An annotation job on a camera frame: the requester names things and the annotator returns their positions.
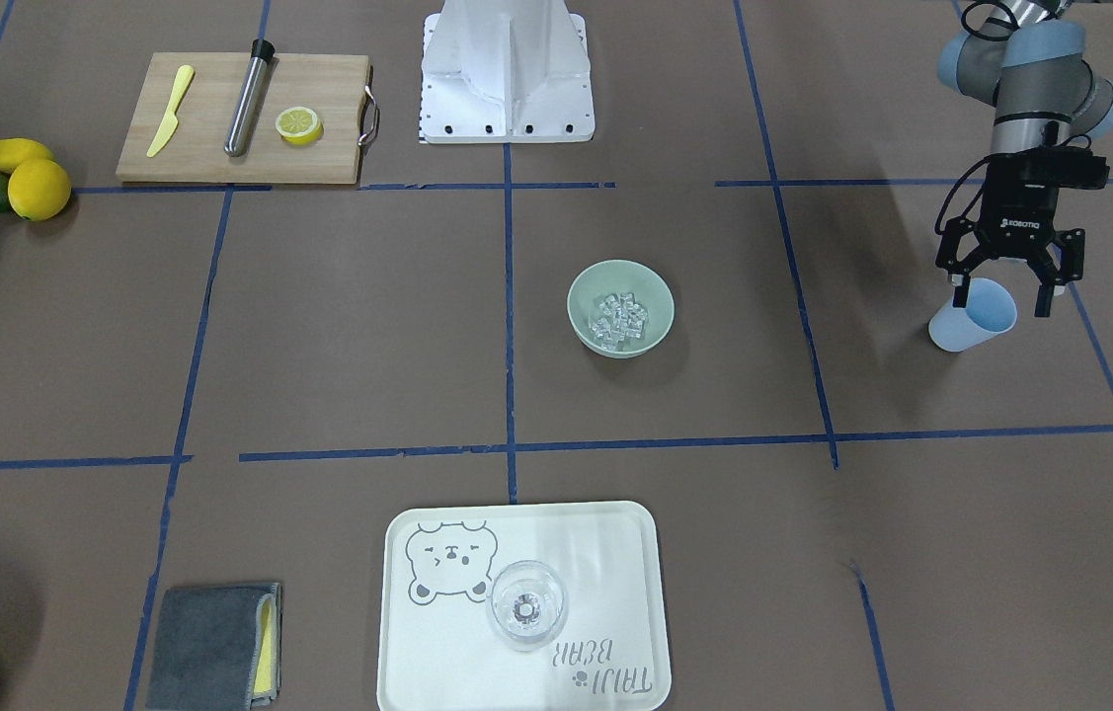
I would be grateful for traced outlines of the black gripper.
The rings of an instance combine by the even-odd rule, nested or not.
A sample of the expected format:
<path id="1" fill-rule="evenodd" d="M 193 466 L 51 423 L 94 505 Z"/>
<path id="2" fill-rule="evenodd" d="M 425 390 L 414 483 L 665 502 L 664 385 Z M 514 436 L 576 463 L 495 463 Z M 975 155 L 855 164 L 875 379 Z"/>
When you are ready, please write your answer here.
<path id="1" fill-rule="evenodd" d="M 935 265 L 947 271 L 953 309 L 971 300 L 972 274 L 985 261 L 1027 263 L 1040 280 L 1035 318 L 1048 318 L 1058 292 L 1084 274 L 1085 230 L 1054 226 L 1062 189 L 1096 191 L 1110 177 L 1107 159 L 1089 148 L 1033 148 L 998 154 L 982 185 L 981 215 L 940 225 Z M 964 239 L 975 246 L 961 255 Z"/>

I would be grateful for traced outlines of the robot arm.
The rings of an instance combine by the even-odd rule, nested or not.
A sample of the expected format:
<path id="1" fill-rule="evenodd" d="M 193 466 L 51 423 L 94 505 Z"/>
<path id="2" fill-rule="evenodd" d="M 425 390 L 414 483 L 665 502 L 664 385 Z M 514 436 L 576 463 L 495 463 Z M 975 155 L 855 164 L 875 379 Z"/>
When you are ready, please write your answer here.
<path id="1" fill-rule="evenodd" d="M 940 82 L 994 109 L 989 154 L 973 166 L 981 188 L 958 214 L 940 207 L 934 225 L 935 264 L 953 284 L 955 309 L 971 300 L 973 271 L 986 261 L 1030 266 L 1040 318 L 1084 276 L 1087 233 L 1054 220 L 1062 190 L 1107 185 L 1107 159 L 1092 144 L 1113 129 L 1113 82 L 1085 59 L 1087 33 L 1067 9 L 993 1 L 979 26 L 963 20 L 940 52 Z"/>

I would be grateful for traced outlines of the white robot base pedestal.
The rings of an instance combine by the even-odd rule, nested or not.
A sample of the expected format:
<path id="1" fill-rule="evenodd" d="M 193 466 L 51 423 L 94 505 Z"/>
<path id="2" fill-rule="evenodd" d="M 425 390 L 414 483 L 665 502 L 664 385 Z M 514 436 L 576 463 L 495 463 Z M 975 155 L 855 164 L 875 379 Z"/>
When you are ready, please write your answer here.
<path id="1" fill-rule="evenodd" d="M 446 1 L 422 40 L 422 144 L 594 138 L 585 18 L 564 1 Z"/>

